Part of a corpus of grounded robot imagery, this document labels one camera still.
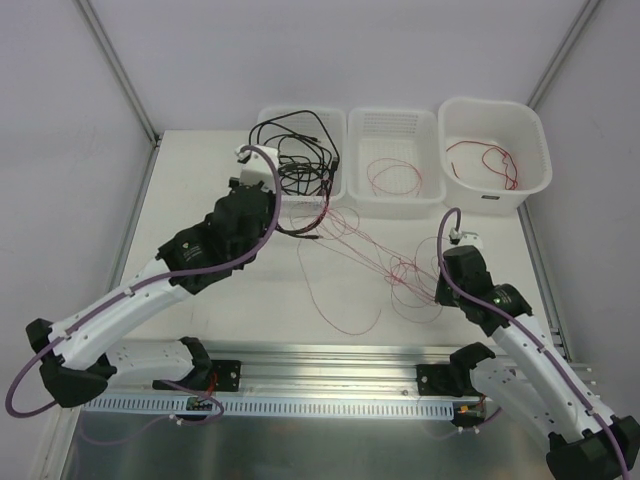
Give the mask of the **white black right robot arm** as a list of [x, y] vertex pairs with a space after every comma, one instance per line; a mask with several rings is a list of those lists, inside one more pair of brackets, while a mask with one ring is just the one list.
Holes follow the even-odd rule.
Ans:
[[493, 283], [476, 247], [437, 255], [437, 302], [459, 308], [517, 367], [511, 371], [476, 344], [464, 379], [545, 448], [554, 478], [629, 478], [639, 453], [638, 421], [616, 415], [578, 377], [518, 290]]

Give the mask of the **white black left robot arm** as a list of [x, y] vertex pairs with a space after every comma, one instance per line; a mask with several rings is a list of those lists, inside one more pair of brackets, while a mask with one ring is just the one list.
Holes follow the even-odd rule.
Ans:
[[63, 408], [80, 406], [118, 383], [207, 389], [212, 362], [198, 339], [141, 348], [129, 348], [122, 339], [253, 262], [275, 230], [280, 207], [278, 189], [236, 183], [212, 212], [163, 244], [124, 285], [63, 321], [28, 324], [29, 343], [54, 402]]

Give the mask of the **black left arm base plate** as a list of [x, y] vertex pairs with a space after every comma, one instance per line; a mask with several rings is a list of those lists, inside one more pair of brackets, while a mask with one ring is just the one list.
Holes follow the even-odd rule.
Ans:
[[242, 362], [239, 360], [197, 360], [194, 367], [181, 380], [173, 380], [177, 385], [194, 390], [213, 392], [237, 392], [241, 380]]

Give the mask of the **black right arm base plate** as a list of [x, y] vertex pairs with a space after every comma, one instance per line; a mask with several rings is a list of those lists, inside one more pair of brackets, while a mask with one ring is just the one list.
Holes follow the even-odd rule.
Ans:
[[452, 364], [418, 364], [416, 383], [420, 396], [480, 396], [471, 384], [469, 371]]

